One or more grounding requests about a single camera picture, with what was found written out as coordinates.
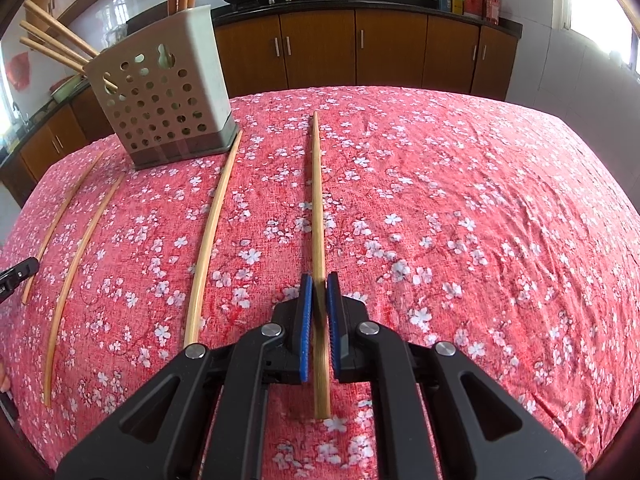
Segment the white tiled wall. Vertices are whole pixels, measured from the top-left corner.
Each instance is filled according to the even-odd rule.
[[[563,119],[640,210],[640,84],[593,42],[551,28],[553,0],[502,0],[523,24],[507,101]]]

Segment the red floral tablecloth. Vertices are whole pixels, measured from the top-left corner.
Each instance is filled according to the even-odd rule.
[[[309,115],[320,111],[327,269],[409,341],[454,341],[589,468],[638,396],[640,218],[560,120],[515,105],[396,88],[273,92],[232,101],[244,128],[210,263],[201,341],[235,342],[310,270]],[[0,305],[25,434],[55,466],[181,348],[200,238],[226,155],[135,172],[115,136],[53,166],[22,210],[6,267],[63,216],[27,305]],[[101,197],[120,185],[66,302],[52,408],[47,337]],[[265,479],[375,478],[365,385],[274,386]]]

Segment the white flower pattern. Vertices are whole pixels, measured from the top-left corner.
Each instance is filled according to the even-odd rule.
[[[290,90],[231,103],[244,136],[212,247],[201,341],[234,342],[298,296],[310,270],[305,153],[317,109],[327,271],[338,271],[343,293],[407,341],[452,341],[585,468],[597,460],[638,395],[638,349],[626,342],[640,339],[640,267],[630,256],[640,254],[640,217],[562,121],[404,88]],[[226,160],[133,171],[115,136],[94,142],[38,183],[0,268],[37,254],[57,205],[100,152],[49,242],[27,308],[21,288],[0,305],[0,357],[22,428],[53,468],[180,351]],[[66,301],[48,410],[35,378],[50,302],[121,173]],[[309,390],[290,388],[270,393],[264,477],[374,478],[368,385],[335,388],[328,424],[312,421]]]

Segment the window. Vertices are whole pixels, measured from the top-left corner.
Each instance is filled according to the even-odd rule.
[[[568,0],[564,26],[593,40],[604,52],[618,52],[633,69],[634,32],[618,0]]]
[[[0,139],[6,135],[15,122],[15,114],[11,107],[11,89],[4,71],[4,60],[0,50],[0,72],[2,73],[2,88],[0,89]]]

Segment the blue gripper pad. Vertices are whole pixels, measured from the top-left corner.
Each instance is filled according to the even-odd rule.
[[[344,307],[340,295],[340,285],[338,275],[335,272],[329,273],[326,280],[326,313],[329,318],[329,344],[331,347],[331,362],[334,368],[334,376],[340,377],[340,361],[349,349],[348,337],[344,323],[340,323],[340,318],[344,318]]]
[[[306,383],[309,379],[309,345],[311,338],[311,299],[313,281],[311,275],[303,274],[300,280],[300,294],[298,296],[298,310],[302,312],[302,326],[300,327],[300,381]]]

